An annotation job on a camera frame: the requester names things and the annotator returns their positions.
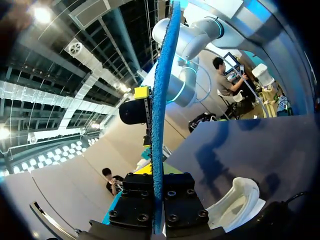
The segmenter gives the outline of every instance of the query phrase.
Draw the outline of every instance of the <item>black cable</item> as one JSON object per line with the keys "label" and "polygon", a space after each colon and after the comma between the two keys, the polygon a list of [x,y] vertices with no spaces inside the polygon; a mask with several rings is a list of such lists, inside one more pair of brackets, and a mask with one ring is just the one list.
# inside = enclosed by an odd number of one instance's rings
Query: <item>black cable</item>
{"label": "black cable", "polygon": [[302,191],[302,192],[294,195],[293,197],[289,198],[287,201],[285,201],[285,203],[286,203],[286,204],[289,204],[289,203],[292,202],[293,200],[295,200],[295,199],[297,199],[297,198],[299,198],[299,197],[301,197],[301,196],[303,196],[303,195],[307,195],[307,194],[309,194],[307,191]]}

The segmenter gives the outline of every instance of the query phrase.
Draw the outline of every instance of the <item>chair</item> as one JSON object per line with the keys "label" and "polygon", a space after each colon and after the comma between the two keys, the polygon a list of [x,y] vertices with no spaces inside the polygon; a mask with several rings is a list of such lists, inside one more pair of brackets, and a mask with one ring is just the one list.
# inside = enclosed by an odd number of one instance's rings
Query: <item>chair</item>
{"label": "chair", "polygon": [[210,229],[223,227],[226,233],[257,215],[266,201],[259,199],[258,185],[249,178],[236,177],[232,188],[208,211]]}
{"label": "chair", "polygon": [[240,90],[239,93],[235,96],[224,96],[222,93],[217,89],[217,93],[219,97],[222,99],[224,104],[227,106],[226,112],[230,111],[231,114],[234,116],[235,119],[239,119],[239,115],[237,114],[237,106],[238,103],[241,102],[244,98],[242,96],[243,91]]}

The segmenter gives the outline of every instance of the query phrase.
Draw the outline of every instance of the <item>air duct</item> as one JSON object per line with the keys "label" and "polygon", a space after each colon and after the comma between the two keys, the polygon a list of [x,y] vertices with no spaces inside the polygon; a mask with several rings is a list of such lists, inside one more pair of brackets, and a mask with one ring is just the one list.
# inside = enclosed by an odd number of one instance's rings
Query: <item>air duct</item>
{"label": "air duct", "polygon": [[92,87],[92,84],[94,84],[95,80],[97,79],[93,76],[89,76],[83,87],[78,91],[76,97],[56,95],[49,92],[13,84],[10,82],[0,81],[0,98],[59,106],[61,108],[67,109],[66,114],[61,120],[59,129],[52,131],[29,132],[28,140],[30,141],[30,143],[36,143],[38,139],[51,138],[59,135],[64,136],[71,134],[83,134],[83,128],[66,129],[71,117],[76,110],[90,111],[105,115],[109,113],[116,114],[117,109],[112,106],[82,100],[83,96],[85,96],[86,94],[86,91],[88,92],[88,90]]}
{"label": "air duct", "polygon": [[108,69],[103,68],[102,63],[76,38],[64,50],[90,69],[95,78],[102,78],[116,89],[120,87],[121,82],[119,79]]}
{"label": "air duct", "polygon": [[69,15],[79,25],[81,29],[86,29],[99,16],[124,5],[132,0],[87,0]]}

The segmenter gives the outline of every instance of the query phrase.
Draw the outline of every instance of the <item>blue cleaning pad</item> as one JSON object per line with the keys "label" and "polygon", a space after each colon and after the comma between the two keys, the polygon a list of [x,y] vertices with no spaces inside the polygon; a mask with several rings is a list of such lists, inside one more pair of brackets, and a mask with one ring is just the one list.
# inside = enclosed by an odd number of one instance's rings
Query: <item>blue cleaning pad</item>
{"label": "blue cleaning pad", "polygon": [[172,17],[168,24],[163,40],[161,55],[155,69],[153,100],[152,100],[152,127],[151,127],[151,155],[153,190],[155,210],[153,218],[153,230],[156,234],[161,233],[161,218],[163,206],[163,164],[162,149],[164,138],[164,124],[166,111],[166,96],[174,60],[180,20],[180,2],[173,2]]}

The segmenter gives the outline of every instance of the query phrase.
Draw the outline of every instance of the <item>bag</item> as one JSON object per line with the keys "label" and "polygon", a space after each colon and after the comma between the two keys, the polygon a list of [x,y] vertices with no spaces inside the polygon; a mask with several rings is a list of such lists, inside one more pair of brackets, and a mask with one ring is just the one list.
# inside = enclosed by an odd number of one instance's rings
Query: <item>bag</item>
{"label": "bag", "polygon": [[188,123],[189,132],[192,133],[199,123],[210,122],[212,120],[217,121],[216,115],[214,113],[202,113],[201,115],[197,116],[194,120]]}

